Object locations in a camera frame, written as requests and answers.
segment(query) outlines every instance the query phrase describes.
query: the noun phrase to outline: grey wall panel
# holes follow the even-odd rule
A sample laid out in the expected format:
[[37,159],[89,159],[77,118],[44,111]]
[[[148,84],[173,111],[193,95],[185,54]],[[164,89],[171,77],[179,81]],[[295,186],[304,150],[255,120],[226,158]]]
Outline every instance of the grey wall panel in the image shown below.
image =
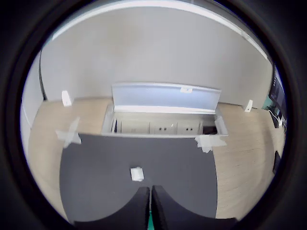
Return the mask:
[[83,21],[42,51],[47,98],[109,97],[121,81],[222,90],[220,101],[261,108],[272,66],[249,42],[211,19],[174,9],[111,11]]
[[30,127],[32,127],[37,111],[43,102],[43,95],[38,75],[39,55],[40,54],[36,56],[29,70],[23,92],[24,111],[28,118]]

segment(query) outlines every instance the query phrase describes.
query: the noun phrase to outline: electrical socket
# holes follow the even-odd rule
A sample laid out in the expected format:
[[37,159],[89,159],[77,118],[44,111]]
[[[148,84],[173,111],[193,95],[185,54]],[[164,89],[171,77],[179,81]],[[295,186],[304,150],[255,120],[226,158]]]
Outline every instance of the electrical socket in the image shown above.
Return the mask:
[[149,122],[136,120],[122,120],[121,133],[148,134]]
[[199,133],[200,123],[195,121],[178,122],[178,135],[197,135]]
[[173,134],[177,133],[177,123],[176,122],[150,122],[149,124],[150,134]]

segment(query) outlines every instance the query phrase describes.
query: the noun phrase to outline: white tape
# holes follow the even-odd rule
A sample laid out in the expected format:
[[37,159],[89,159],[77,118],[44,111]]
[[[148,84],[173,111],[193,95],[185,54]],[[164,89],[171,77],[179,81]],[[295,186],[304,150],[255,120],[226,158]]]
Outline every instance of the white tape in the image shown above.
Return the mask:
[[71,123],[71,126],[68,129],[68,132],[56,130],[58,139],[64,141],[64,147],[63,147],[64,149],[67,148],[70,145],[70,143],[81,144],[81,139],[79,137],[79,134],[76,132],[79,121],[80,121],[80,117],[77,117]]
[[197,147],[201,148],[203,152],[208,153],[212,150],[212,147],[226,146],[226,142],[221,140],[219,136],[216,135],[199,135],[195,137],[197,141]]

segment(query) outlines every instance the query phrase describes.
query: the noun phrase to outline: open floor box lid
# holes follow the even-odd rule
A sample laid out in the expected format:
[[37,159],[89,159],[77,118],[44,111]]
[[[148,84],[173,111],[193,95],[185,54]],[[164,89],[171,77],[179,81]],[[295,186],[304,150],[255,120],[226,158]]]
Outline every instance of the open floor box lid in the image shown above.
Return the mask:
[[102,134],[146,137],[228,136],[217,109],[221,91],[168,83],[117,83]]

